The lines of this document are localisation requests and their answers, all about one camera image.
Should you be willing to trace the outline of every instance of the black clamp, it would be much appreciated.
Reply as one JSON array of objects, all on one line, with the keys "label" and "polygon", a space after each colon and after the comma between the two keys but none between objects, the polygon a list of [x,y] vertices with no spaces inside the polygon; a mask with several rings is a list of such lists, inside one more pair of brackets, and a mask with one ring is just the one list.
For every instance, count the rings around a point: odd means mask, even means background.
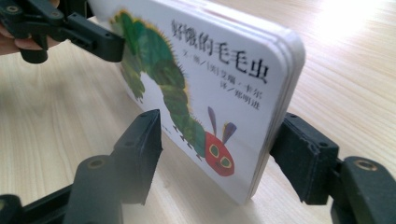
[{"label": "black clamp", "polygon": [[111,155],[79,164],[74,183],[24,207],[16,195],[0,196],[0,223],[121,224],[121,204],[144,204],[163,150],[159,110],[139,115]]},{"label": "black clamp", "polygon": [[120,62],[123,38],[88,21],[90,11],[86,1],[73,2],[61,2],[58,9],[47,0],[0,0],[0,22],[15,38],[32,37],[42,48],[21,49],[26,62],[43,63],[48,59],[47,35],[59,42],[70,39],[73,44],[106,61]]},{"label": "black clamp", "polygon": [[337,159],[338,146],[303,119],[288,114],[271,155],[300,200],[310,205],[333,198],[332,222],[396,223],[396,182],[378,162]]}]

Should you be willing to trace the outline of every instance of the caterpillar eye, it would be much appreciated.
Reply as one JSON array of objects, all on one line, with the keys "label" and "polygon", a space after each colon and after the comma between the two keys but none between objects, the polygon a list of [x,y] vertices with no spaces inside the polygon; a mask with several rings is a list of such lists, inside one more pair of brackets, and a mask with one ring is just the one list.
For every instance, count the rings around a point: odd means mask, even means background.
[{"label": "caterpillar eye", "polygon": [[224,168],[231,168],[233,166],[230,160],[226,157],[222,157],[220,163]]},{"label": "caterpillar eye", "polygon": [[210,154],[212,154],[212,156],[214,156],[215,158],[218,158],[218,157],[219,157],[219,149],[218,149],[218,147],[216,147],[215,145],[210,146],[209,152],[210,152]]}]

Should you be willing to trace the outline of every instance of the purple antenna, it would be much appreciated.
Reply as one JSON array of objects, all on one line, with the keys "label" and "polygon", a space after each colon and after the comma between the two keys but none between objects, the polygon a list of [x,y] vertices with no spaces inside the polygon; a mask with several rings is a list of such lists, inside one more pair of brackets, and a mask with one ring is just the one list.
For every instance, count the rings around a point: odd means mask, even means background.
[{"label": "purple antenna", "polygon": [[233,133],[236,131],[236,126],[233,123],[226,123],[224,124],[224,128],[223,128],[223,139],[222,139],[222,143],[225,145],[228,141],[228,139],[230,139],[230,137],[233,135]]},{"label": "purple antenna", "polygon": [[213,111],[212,107],[207,107],[207,112],[209,113],[210,122],[212,122],[213,134],[216,136],[216,115],[215,111]]}]

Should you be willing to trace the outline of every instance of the wooden table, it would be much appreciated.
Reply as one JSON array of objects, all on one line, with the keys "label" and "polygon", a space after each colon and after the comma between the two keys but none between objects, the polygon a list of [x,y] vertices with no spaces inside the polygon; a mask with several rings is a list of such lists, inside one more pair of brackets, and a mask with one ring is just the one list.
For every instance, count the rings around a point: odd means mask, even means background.
[{"label": "wooden table", "polygon": [[[306,64],[289,112],[396,174],[396,3],[218,0],[295,30]],[[0,194],[23,204],[73,182],[78,164],[109,154],[141,113],[116,65],[62,43],[40,65],[0,59]],[[146,206],[124,205],[125,223],[331,223],[330,204],[299,202],[270,159],[256,195],[232,202],[163,135]]]}]

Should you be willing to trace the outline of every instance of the screw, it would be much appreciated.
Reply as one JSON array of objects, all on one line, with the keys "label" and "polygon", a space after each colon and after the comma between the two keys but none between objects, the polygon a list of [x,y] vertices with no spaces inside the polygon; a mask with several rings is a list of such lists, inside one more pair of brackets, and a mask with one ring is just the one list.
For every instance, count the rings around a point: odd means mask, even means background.
[{"label": "screw", "polygon": [[354,163],[356,166],[366,171],[376,171],[378,169],[376,165],[370,161],[356,160]]},{"label": "screw", "polygon": [[6,10],[7,10],[8,12],[17,12],[17,11],[19,11],[20,9],[19,9],[18,7],[15,7],[15,6],[9,6],[9,7],[6,8]]},{"label": "screw", "polygon": [[100,168],[101,166],[103,166],[105,164],[105,160],[103,159],[98,159],[98,160],[94,160],[94,161],[90,161],[90,163],[88,163],[88,168],[90,169],[97,169]]},{"label": "screw", "polygon": [[50,15],[53,16],[53,17],[59,17],[61,14],[59,12],[57,12],[57,11],[53,11],[53,12],[50,13]]}]

